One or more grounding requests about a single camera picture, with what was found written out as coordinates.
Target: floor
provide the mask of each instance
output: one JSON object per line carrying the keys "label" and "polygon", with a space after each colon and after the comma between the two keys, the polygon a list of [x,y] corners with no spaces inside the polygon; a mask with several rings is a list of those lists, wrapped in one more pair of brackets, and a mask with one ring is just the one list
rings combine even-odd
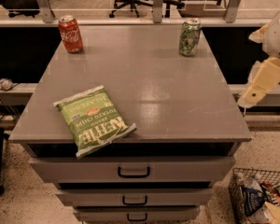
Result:
{"label": "floor", "polygon": [[[107,16],[113,6],[113,0],[51,0],[52,8],[61,16],[64,13],[77,12],[81,18]],[[242,0],[243,17],[271,17],[278,8],[280,0]],[[142,11],[142,16],[150,16],[150,11]],[[131,16],[130,11],[121,11],[119,17]],[[0,7],[0,18],[8,19]],[[280,115],[247,115],[252,141],[243,143],[235,154],[235,167],[280,171]],[[12,120],[4,119],[0,123],[7,128],[13,127]],[[0,224],[76,224],[72,208],[64,207],[55,197],[56,188],[45,184],[28,164],[29,156],[19,144],[5,142],[2,170],[2,183],[5,193],[0,196]],[[233,224],[231,198],[228,185],[230,173],[214,186],[215,195],[207,206],[201,207],[201,213],[195,220],[182,222],[154,222],[153,224]]]}

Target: chair wheel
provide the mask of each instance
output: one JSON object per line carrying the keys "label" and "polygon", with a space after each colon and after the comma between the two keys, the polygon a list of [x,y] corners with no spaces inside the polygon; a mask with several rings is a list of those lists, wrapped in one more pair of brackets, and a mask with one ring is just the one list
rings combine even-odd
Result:
{"label": "chair wheel", "polygon": [[0,186],[0,196],[5,192],[5,189],[3,186]]}

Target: black wire basket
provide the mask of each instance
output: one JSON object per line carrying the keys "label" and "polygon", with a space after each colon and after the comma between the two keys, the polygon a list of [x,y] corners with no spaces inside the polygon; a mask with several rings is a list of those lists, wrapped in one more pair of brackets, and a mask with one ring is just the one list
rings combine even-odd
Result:
{"label": "black wire basket", "polygon": [[244,178],[248,178],[255,174],[260,174],[263,181],[269,182],[272,185],[277,185],[278,183],[280,183],[280,172],[258,169],[233,168],[231,182],[229,184],[229,193],[231,196],[231,205],[235,222],[237,224],[250,224],[251,222],[245,216],[242,189],[236,184],[238,173],[242,173]]}

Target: drawer handle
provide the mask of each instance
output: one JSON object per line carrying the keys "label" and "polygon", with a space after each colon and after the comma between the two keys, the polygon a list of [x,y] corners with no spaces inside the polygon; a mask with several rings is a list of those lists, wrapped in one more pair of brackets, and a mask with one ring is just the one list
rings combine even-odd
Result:
{"label": "drawer handle", "polygon": [[147,173],[144,175],[123,175],[121,173],[121,168],[118,168],[118,175],[122,178],[145,178],[148,177],[150,175],[150,167],[147,168]]}
{"label": "drawer handle", "polygon": [[146,216],[142,219],[130,219],[130,214],[127,214],[127,219],[128,219],[128,221],[131,221],[131,222],[133,222],[133,221],[146,221],[147,220],[147,213],[146,213]]}
{"label": "drawer handle", "polygon": [[126,203],[125,202],[125,196],[122,197],[122,203],[125,205],[145,205],[147,203],[147,196],[145,197],[144,201],[142,203]]}

